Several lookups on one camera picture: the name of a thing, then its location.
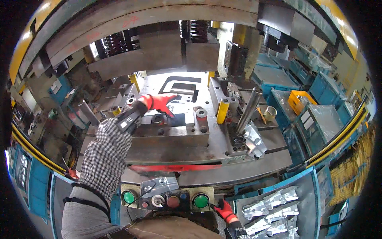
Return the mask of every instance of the yellow crate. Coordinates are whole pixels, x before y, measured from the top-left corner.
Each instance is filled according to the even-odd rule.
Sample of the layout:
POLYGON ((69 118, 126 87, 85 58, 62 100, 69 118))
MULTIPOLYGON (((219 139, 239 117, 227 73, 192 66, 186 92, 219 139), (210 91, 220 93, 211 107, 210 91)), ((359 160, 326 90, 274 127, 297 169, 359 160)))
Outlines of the yellow crate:
POLYGON ((288 103, 292 107, 293 111, 299 115, 304 108, 304 105, 297 98, 297 96, 305 96, 308 98, 310 103, 317 104, 314 99, 306 91, 292 91, 289 95, 288 103))

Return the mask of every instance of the metal rod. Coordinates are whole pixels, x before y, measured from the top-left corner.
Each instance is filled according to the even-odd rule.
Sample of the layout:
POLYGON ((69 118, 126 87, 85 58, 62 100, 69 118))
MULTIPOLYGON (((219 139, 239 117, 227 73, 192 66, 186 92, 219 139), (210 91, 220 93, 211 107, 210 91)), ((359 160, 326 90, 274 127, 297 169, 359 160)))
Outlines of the metal rod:
POLYGON ((99 121, 96 115, 89 108, 85 100, 82 101, 82 103, 79 105, 79 108, 81 109, 82 113, 84 113, 84 115, 90 120, 93 126, 99 125, 99 121))
POLYGON ((259 87, 254 87, 252 89, 251 97, 247 105, 245 106, 245 110, 239 119, 238 126, 236 128, 236 133, 238 135, 243 134, 245 126, 248 124, 253 111, 256 110, 257 105, 259 104, 260 98, 262 96, 262 89, 259 87))

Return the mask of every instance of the cable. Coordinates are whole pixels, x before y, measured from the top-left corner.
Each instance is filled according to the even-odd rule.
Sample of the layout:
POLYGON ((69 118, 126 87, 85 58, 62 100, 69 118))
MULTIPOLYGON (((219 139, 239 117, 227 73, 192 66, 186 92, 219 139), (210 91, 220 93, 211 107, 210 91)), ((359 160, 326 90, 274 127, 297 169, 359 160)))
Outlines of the cable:
POLYGON ((143 195, 145 195, 146 193, 151 192, 151 191, 155 188, 155 185, 157 185, 156 182, 154 182, 154 185, 153 185, 153 187, 152 187, 150 190, 148 190, 147 192, 145 192, 144 194, 142 194, 141 196, 139 196, 136 200, 134 200, 133 202, 131 202, 131 203, 129 203, 129 204, 127 205, 127 207, 126 207, 126 211, 127 211, 127 215, 128 215, 129 218, 130 218, 130 222, 132 222, 133 220, 132 220, 131 217, 130 217, 129 206, 130 206, 131 204, 133 204, 134 202, 136 202, 138 199, 141 199, 141 198, 143 197, 143 195))

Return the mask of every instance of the red glove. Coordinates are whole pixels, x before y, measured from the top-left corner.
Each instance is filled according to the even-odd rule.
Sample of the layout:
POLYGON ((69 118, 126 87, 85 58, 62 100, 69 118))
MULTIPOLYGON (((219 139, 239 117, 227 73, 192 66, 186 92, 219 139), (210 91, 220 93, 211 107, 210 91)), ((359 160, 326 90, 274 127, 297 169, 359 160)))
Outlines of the red glove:
POLYGON ((219 216, 221 216, 226 223, 229 223, 233 218, 237 218, 237 216, 233 213, 230 204, 223 199, 219 200, 219 206, 211 205, 212 209, 214 209, 219 216))
POLYGON ((138 100, 142 101, 148 108, 148 110, 156 109, 160 113, 165 113, 169 117, 175 117, 175 115, 169 110, 167 104, 173 100, 181 99, 178 94, 166 93, 157 95, 144 95, 138 100))

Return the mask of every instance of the wrist strap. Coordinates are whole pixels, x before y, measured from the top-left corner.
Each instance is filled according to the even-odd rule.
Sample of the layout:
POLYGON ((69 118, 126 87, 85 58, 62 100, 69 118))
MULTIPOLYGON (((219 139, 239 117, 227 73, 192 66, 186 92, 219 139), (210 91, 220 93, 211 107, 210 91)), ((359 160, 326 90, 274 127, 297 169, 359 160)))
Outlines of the wrist strap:
POLYGON ((227 221, 227 218, 230 217, 231 215, 236 216, 234 213, 231 213, 231 214, 229 214, 228 216, 226 216, 224 220, 227 221))

